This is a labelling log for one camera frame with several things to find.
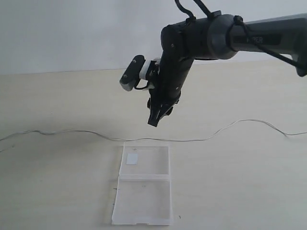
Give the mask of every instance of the small white square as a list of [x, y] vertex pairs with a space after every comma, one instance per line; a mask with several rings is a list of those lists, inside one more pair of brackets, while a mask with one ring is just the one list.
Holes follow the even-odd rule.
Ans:
[[137, 153], [128, 153], [126, 164], [137, 164], [138, 154]]

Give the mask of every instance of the transparent container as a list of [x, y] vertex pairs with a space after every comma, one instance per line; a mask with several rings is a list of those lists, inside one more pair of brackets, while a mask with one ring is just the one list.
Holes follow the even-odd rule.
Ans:
[[171, 225], [168, 146], [124, 146], [112, 215], [114, 225]]

